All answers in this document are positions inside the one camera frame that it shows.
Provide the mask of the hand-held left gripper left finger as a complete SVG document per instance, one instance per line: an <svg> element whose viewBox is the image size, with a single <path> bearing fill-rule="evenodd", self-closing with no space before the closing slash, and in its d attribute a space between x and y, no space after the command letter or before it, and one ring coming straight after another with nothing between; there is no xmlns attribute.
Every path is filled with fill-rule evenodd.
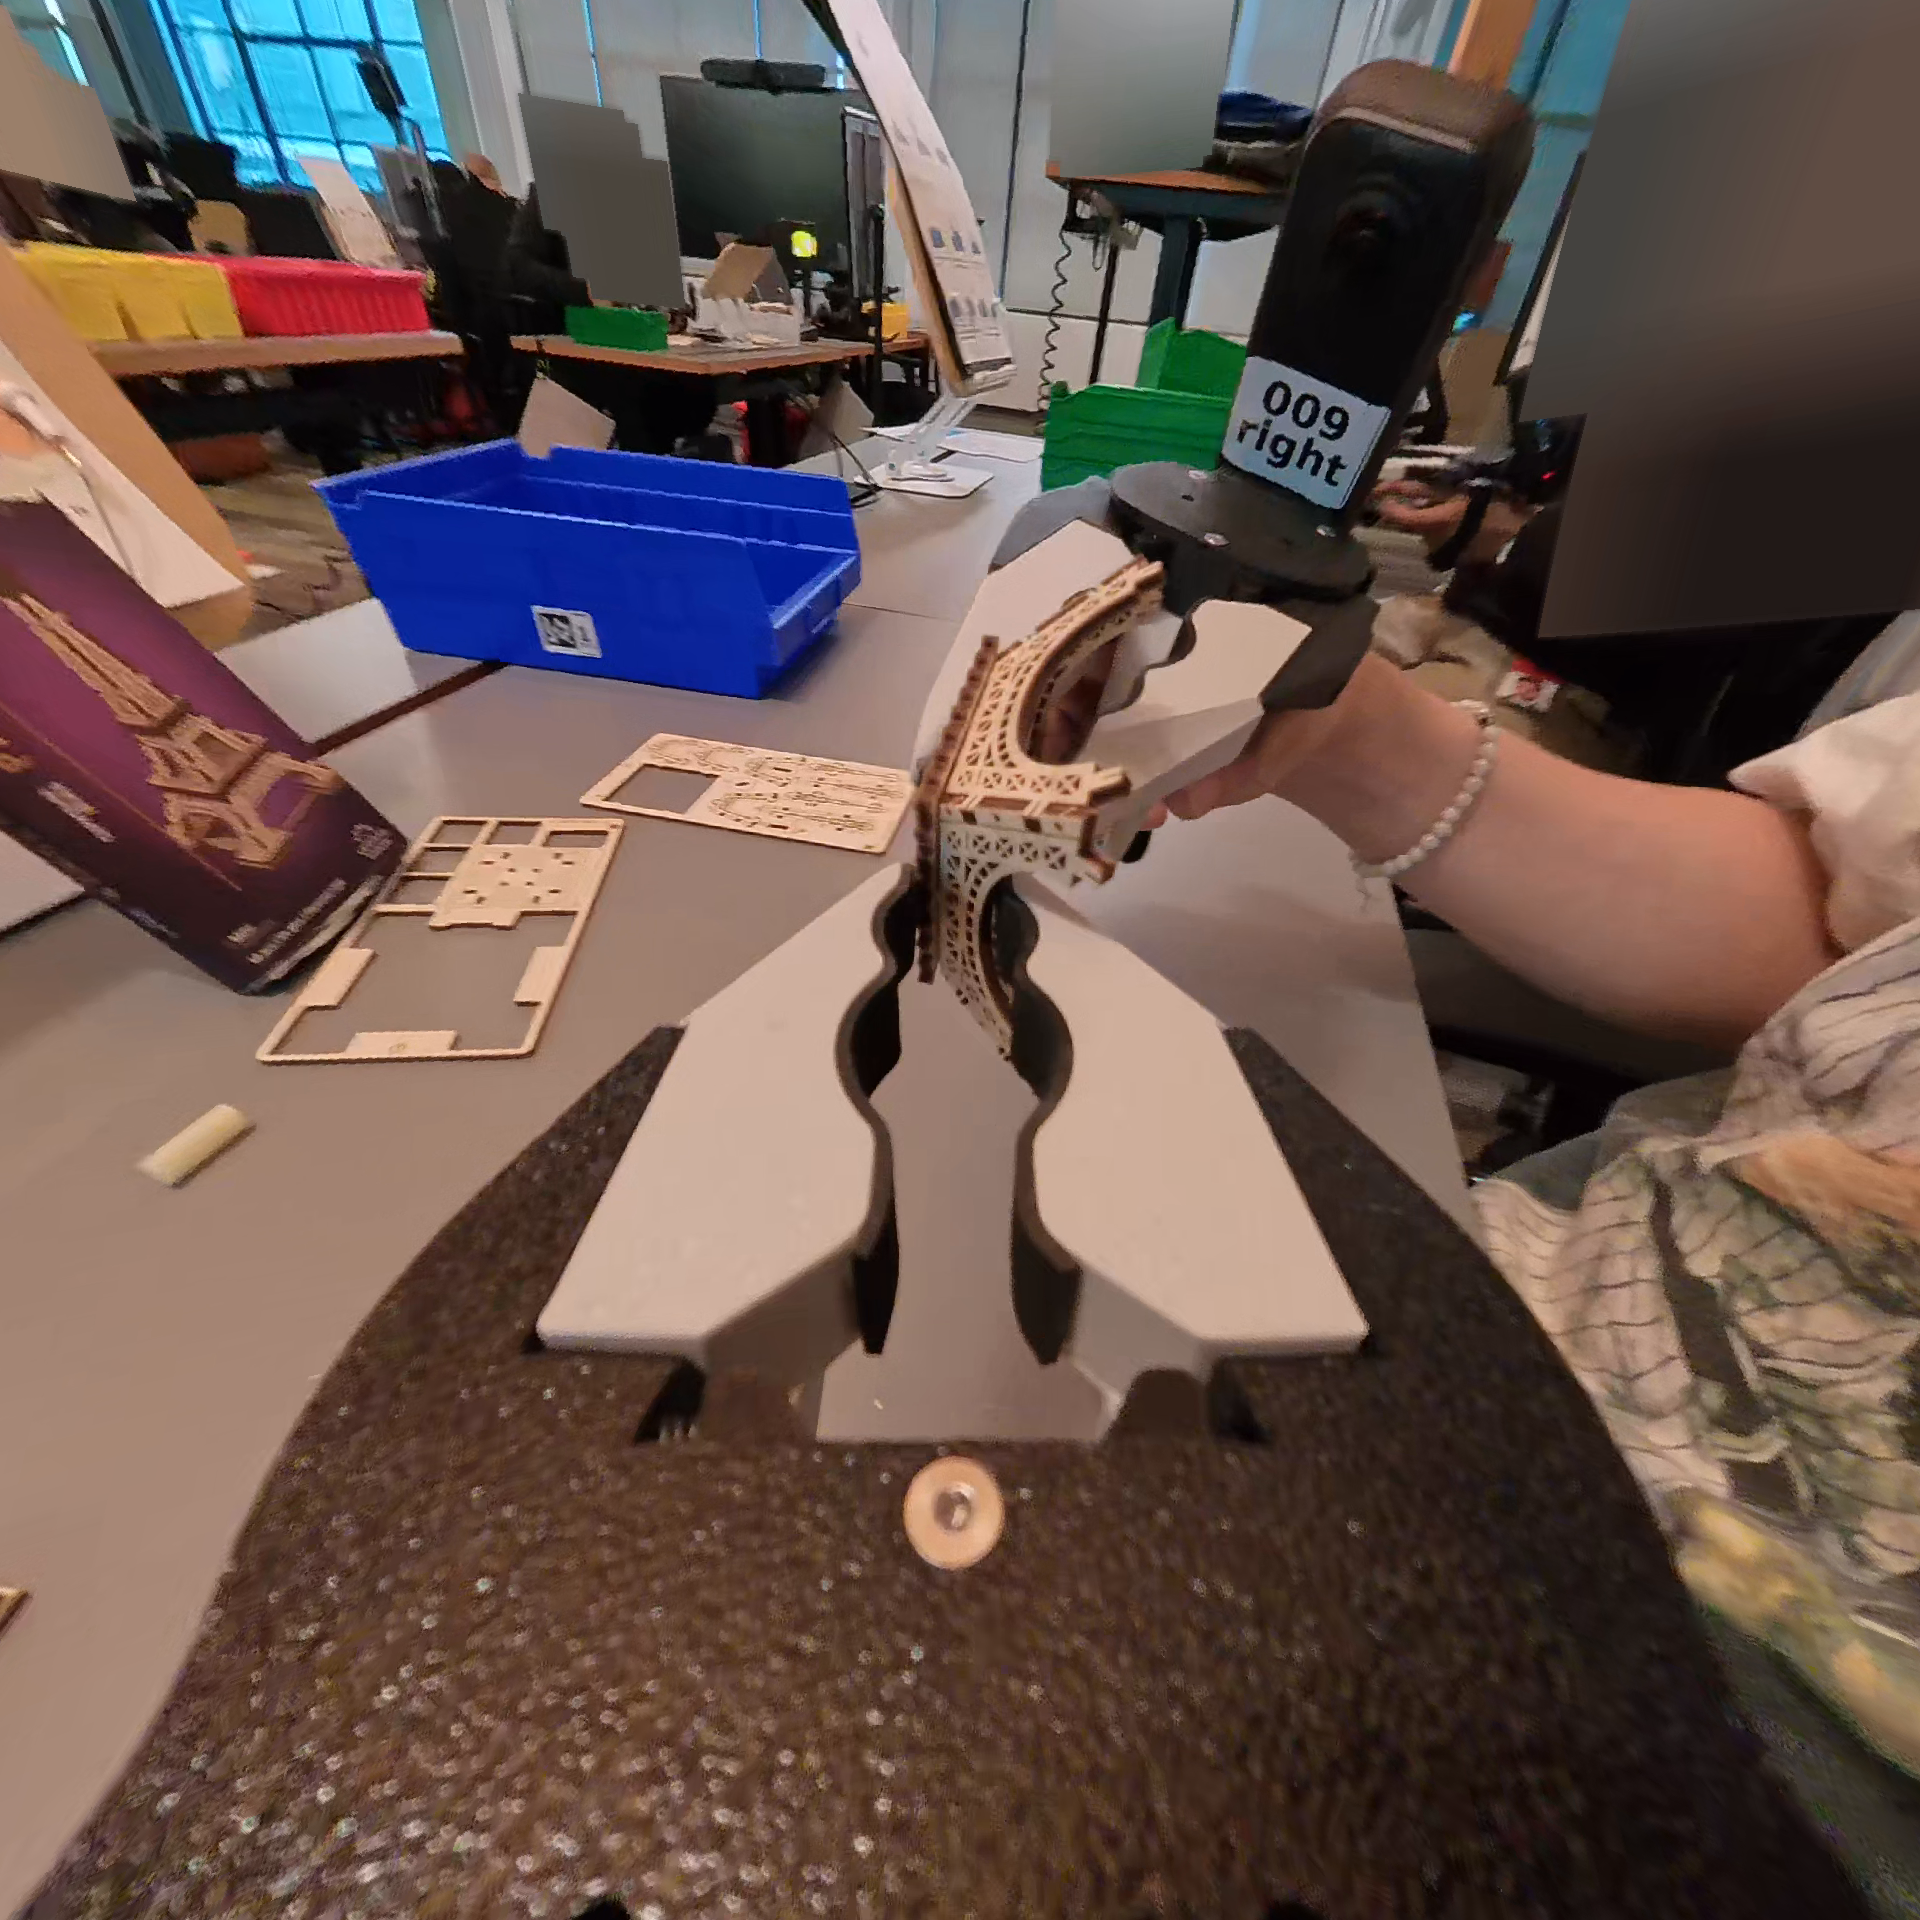
<svg viewBox="0 0 1920 1920"><path fill-rule="evenodd" d="M879 1084L922 887L886 864L668 1031L674 1049L534 1321L561 1355L752 1378L816 1433L848 1348L882 1353L897 1201Z"/></svg>

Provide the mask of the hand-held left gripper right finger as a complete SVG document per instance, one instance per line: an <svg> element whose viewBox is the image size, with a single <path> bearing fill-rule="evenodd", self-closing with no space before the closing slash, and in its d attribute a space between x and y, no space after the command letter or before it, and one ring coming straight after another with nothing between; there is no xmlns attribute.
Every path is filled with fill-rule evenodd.
<svg viewBox="0 0 1920 1920"><path fill-rule="evenodd" d="M1367 1322L1234 1034L1041 881L996 897L1015 1151L1015 1321L1113 1428L1143 1380L1356 1355Z"/></svg>

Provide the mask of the wooden tower base model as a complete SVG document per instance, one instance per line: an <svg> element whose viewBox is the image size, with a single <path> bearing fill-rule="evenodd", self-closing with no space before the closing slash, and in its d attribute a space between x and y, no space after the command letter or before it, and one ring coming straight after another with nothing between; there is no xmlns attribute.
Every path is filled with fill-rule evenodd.
<svg viewBox="0 0 1920 1920"><path fill-rule="evenodd" d="M1100 807L1133 794L1128 772L1041 761L1036 740L1081 666L1161 611L1161 565L1131 560L1039 630L984 637L914 792L922 981L944 978L1001 1059L1011 1055L1011 993L990 941L990 901L1011 875L1103 881L1118 856L1096 850Z"/></svg>

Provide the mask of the person's right forearm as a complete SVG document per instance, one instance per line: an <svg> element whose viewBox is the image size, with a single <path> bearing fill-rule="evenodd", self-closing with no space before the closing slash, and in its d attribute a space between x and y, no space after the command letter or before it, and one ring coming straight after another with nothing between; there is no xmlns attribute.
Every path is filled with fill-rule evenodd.
<svg viewBox="0 0 1920 1920"><path fill-rule="evenodd" d="M1735 1051L1843 956L1790 814L1598 773L1507 731L1497 745L1465 819L1391 881L1529 987Z"/></svg>

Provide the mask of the wooden standing desk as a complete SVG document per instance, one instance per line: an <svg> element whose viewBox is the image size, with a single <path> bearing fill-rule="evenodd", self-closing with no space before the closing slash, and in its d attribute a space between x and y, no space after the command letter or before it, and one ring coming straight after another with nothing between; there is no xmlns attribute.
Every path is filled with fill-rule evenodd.
<svg viewBox="0 0 1920 1920"><path fill-rule="evenodd" d="M1047 161L1046 177L1069 195L1060 234L1100 229L1150 229L1159 234L1150 327L1184 325L1203 244L1277 229L1289 202L1289 187L1218 171L1072 177Z"/></svg>

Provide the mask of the grey desk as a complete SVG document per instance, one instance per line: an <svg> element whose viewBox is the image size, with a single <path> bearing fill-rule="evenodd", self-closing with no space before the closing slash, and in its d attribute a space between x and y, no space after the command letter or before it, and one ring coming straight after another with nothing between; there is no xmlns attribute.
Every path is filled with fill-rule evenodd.
<svg viewBox="0 0 1920 1920"><path fill-rule="evenodd" d="M576 817L652 731L906 763L996 543L1036 491L855 510L836 640L765 701L506 669L334 750L406 833ZM409 1262L652 1024L874 871L874 860L641 819L542 1044L502 1066L262 1069L239 999L100 906L2 941L2 1917L39 1891L172 1689L230 1548L340 1348ZM1161 831L1081 911L1220 1022L1257 1030L1430 1198L1468 1195L1401 924L1284 804ZM1029 1090L944 990L901 993L879 1090L901 1282L886 1353L840 1358L821 1433L1090 1436L1009 1307ZM138 1158L215 1105L251 1132L182 1190Z"/></svg>

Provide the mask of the person's right hand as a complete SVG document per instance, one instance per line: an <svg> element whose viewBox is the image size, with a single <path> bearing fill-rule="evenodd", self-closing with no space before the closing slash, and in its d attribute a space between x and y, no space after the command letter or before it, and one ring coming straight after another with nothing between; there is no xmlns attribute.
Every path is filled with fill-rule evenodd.
<svg viewBox="0 0 1920 1920"><path fill-rule="evenodd" d="M1487 709L1448 701L1365 654L1329 709L1269 711L1224 772L1168 794L1145 824L1272 796L1337 833L1356 868L1399 880L1465 819L1497 756Z"/></svg>

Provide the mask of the wooden sheet with empty cutouts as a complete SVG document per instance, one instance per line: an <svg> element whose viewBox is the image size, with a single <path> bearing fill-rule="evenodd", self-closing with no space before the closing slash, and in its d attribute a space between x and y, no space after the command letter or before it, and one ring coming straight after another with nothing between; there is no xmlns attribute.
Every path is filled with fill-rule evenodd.
<svg viewBox="0 0 1920 1920"><path fill-rule="evenodd" d="M258 1066L531 1055L620 836L608 817L430 819L372 906L299 978Z"/></svg>

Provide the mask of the wooden work table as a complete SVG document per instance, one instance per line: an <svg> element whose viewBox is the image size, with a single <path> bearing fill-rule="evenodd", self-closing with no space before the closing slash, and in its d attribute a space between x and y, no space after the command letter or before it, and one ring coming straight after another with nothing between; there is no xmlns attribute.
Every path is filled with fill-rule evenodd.
<svg viewBox="0 0 1920 1920"><path fill-rule="evenodd" d="M424 334L293 334L244 341L87 343L113 380L176 380L210 374L290 374L315 365L458 362L465 341Z"/></svg>
<svg viewBox="0 0 1920 1920"><path fill-rule="evenodd" d="M756 351L685 335L668 341L664 351L610 351L598 343L567 341L564 334L517 334L509 347L542 362L594 362L623 374L703 380L796 377L809 368L846 368L874 356L872 343L855 341L776 343L772 351Z"/></svg>

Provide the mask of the blue plastic bin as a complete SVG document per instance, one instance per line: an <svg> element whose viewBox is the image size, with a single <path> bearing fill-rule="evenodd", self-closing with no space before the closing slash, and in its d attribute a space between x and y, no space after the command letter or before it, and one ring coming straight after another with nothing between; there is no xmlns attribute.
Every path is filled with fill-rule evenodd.
<svg viewBox="0 0 1920 1920"><path fill-rule="evenodd" d="M767 695L860 585L828 474L517 441L315 484L424 658Z"/></svg>

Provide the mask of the black monitor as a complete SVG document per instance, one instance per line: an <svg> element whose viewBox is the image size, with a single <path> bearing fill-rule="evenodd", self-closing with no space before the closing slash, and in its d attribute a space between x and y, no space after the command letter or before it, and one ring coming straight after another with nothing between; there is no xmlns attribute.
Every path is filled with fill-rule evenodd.
<svg viewBox="0 0 1920 1920"><path fill-rule="evenodd" d="M660 107L685 257L719 257L725 238L783 249L804 229L816 251L788 251L791 269L864 283L886 145L862 96L666 74Z"/></svg>

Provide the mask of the person's patterned shirt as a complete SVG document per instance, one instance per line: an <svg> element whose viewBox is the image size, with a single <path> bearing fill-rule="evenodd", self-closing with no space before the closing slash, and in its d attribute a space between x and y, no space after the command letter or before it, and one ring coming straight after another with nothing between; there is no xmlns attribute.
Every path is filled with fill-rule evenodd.
<svg viewBox="0 0 1920 1920"><path fill-rule="evenodd" d="M1731 781L1812 833L1836 966L1475 1207L1774 1761L1917 1917L1917 615Z"/></svg>

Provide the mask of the purple tower kit box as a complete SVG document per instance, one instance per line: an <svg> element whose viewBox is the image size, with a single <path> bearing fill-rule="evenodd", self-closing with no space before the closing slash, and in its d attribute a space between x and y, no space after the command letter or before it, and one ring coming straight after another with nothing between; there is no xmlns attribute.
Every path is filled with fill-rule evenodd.
<svg viewBox="0 0 1920 1920"><path fill-rule="evenodd" d="M256 993L409 839L49 500L2 502L2 831Z"/></svg>

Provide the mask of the row of red bins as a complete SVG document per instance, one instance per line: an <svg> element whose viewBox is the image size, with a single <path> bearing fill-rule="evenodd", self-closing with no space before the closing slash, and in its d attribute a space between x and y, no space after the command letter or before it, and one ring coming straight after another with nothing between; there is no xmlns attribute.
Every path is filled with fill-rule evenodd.
<svg viewBox="0 0 1920 1920"><path fill-rule="evenodd" d="M340 341L360 334L427 334L424 276L331 257L230 255L215 263L244 335Z"/></svg>

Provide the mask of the row of yellow bins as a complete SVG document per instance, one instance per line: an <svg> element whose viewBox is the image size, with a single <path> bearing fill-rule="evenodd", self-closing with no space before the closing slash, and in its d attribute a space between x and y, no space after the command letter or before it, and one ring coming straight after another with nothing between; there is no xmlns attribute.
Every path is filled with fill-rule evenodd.
<svg viewBox="0 0 1920 1920"><path fill-rule="evenodd" d="M244 335L215 257L13 244L24 276L85 343L230 343Z"/></svg>

